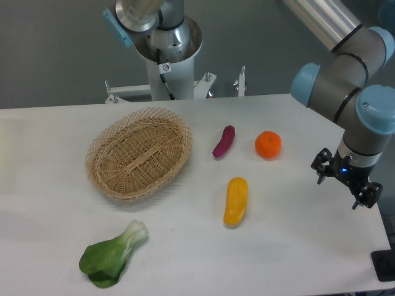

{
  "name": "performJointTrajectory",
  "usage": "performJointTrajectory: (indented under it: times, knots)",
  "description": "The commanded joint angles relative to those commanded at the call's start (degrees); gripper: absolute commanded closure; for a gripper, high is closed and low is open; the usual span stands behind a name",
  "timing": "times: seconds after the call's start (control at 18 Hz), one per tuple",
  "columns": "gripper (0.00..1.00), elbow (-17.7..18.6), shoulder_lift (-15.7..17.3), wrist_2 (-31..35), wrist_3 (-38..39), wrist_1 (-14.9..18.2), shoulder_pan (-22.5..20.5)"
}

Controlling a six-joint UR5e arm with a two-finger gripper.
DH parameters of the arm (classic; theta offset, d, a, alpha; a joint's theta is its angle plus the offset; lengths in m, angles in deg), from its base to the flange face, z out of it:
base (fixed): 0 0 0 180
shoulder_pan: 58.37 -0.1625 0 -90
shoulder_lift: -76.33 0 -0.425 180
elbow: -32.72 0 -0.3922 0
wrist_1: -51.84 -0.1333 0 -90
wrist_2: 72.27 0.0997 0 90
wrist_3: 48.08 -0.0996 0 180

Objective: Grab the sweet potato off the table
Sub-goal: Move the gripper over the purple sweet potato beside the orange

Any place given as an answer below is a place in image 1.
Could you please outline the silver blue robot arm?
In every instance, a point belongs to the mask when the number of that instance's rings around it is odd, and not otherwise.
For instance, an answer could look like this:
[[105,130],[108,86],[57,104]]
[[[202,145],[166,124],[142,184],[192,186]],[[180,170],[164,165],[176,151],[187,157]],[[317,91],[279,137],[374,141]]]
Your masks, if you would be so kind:
[[[344,130],[337,151],[323,149],[311,167],[320,181],[333,177],[346,185],[355,205],[371,208],[382,186],[369,176],[394,134],[394,89],[368,80],[394,54],[394,38],[380,27],[364,27],[340,1],[286,5],[335,56],[327,67],[303,66],[291,84],[298,102]],[[214,76],[194,81],[202,38],[183,1],[117,1],[102,16],[114,38],[146,60],[153,100],[207,97]]]

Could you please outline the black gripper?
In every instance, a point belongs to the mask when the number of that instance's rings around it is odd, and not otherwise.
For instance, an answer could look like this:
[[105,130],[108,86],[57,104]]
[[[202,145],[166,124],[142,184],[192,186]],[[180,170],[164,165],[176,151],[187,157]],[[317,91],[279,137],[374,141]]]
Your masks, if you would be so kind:
[[355,197],[355,202],[352,205],[353,210],[358,206],[372,208],[381,195],[383,186],[380,183],[369,181],[373,165],[366,167],[351,165],[349,156],[344,158],[333,157],[327,148],[323,148],[315,156],[310,167],[316,171],[317,184],[321,184],[326,177],[335,177],[346,185]]

